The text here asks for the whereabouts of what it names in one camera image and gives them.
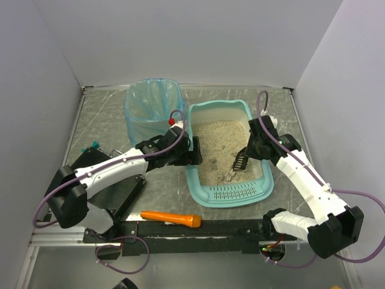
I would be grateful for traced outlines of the black litter scoop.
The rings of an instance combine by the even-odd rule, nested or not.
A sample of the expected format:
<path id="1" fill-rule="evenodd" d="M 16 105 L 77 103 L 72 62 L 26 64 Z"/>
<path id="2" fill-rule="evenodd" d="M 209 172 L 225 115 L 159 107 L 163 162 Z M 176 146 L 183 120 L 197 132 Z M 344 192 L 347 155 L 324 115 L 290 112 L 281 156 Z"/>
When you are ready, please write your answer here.
<path id="1" fill-rule="evenodd" d="M 246 169 L 247 163 L 248 163 L 248 156 L 246 152 L 247 152 L 247 148 L 244 147 L 237 153 L 235 160 L 232 164 L 232 170 L 238 171 L 238 170 Z"/>

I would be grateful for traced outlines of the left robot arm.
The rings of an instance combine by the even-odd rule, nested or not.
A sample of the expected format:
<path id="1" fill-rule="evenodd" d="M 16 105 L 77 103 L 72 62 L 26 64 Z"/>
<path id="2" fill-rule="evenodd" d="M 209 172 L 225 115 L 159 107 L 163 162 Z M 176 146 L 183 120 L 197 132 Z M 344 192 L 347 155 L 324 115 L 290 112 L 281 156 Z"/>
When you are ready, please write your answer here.
<path id="1" fill-rule="evenodd" d="M 108 209 L 89 201 L 96 193 L 128 177 L 144 175 L 164 166 L 198 165 L 201 162 L 199 138 L 173 125 L 164 135 L 142 141 L 99 164 L 78 169 L 61 167 L 45 200 L 63 229 L 79 225 L 104 234 L 117 221 Z"/>

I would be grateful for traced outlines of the trash bin with blue bag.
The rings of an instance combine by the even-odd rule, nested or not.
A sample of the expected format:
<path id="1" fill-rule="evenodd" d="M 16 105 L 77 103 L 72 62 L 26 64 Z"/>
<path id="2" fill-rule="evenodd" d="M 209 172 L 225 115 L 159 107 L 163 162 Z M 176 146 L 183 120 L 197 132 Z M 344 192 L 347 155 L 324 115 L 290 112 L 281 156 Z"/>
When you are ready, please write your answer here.
<path id="1" fill-rule="evenodd" d="M 172 79 L 145 79 L 129 86 L 125 97 L 128 138 L 135 146 L 169 129 L 173 110 L 185 111 L 179 84 Z"/>

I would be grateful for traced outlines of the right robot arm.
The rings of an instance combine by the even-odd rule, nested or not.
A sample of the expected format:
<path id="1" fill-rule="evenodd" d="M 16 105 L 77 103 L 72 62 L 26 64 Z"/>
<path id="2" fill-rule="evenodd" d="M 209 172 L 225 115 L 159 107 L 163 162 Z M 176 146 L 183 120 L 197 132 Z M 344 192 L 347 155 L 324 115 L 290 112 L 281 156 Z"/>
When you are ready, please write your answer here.
<path id="1" fill-rule="evenodd" d="M 263 216 L 267 234 L 285 234 L 309 243 L 317 256 L 326 259 L 359 239 L 364 214 L 337 196 L 315 171 L 300 144 L 290 134 L 278 135 L 270 116 L 248 122 L 250 137 L 245 156 L 268 160 L 293 183 L 313 217 L 278 208 Z"/>

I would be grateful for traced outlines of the light blue litter box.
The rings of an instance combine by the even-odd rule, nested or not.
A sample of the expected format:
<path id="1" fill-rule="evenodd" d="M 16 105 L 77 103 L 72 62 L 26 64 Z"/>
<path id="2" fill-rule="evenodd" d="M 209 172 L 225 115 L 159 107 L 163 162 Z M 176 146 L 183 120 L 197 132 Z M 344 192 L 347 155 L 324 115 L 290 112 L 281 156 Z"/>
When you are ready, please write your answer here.
<path id="1" fill-rule="evenodd" d="M 204 133 L 196 132 L 193 125 L 208 124 L 214 121 L 229 120 L 239 122 L 241 131 L 246 137 L 250 135 L 248 121 L 251 112 L 242 100 L 235 101 L 207 101 L 192 104 L 186 113 L 187 132 L 190 137 L 199 136 L 203 146 Z M 253 169 L 254 179 L 235 184 L 204 185 L 199 177 L 199 170 L 203 165 L 186 166 L 186 177 L 189 191 L 193 199 L 208 208 L 233 208 L 249 205 L 266 199 L 274 187 L 273 175 L 267 161 L 251 160 L 248 167 Z"/>

